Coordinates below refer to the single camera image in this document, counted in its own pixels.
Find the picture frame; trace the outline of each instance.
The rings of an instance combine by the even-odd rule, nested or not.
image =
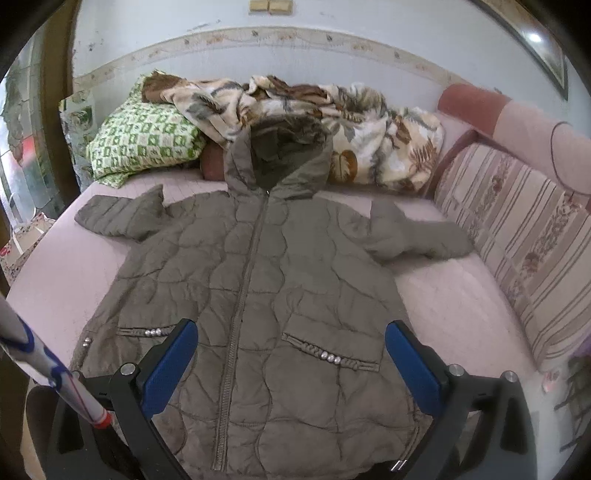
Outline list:
[[[470,0],[501,24],[535,58],[564,100],[569,99],[566,55],[551,32],[517,0]]]

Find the decorative wallpaper border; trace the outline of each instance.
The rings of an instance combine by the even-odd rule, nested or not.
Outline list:
[[[422,57],[355,35],[299,27],[240,27],[185,35],[129,53],[88,74],[75,77],[74,91],[90,89],[115,78],[117,74],[171,57],[197,51],[243,46],[336,51],[406,70],[428,78],[443,87],[457,82],[468,83],[458,75]]]

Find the light switch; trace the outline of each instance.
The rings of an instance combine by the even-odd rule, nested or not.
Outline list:
[[[271,15],[291,15],[293,9],[293,0],[271,0],[269,2],[269,13]]]
[[[269,0],[251,0],[249,10],[253,12],[266,12],[269,10]]]

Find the jacket sleeve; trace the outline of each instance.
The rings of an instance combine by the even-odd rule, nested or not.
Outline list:
[[[91,232],[143,241],[169,221],[163,205],[162,185],[135,199],[95,195],[74,217]]]
[[[340,209],[339,225],[376,260],[387,262],[403,252],[445,260],[472,252],[468,235],[453,222],[408,219],[389,199],[374,200],[369,219]]]

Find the striped sofa cushion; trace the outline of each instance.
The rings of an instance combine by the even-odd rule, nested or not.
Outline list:
[[[591,218],[520,160],[472,144],[437,187],[515,309],[538,368],[563,363],[591,333]]]

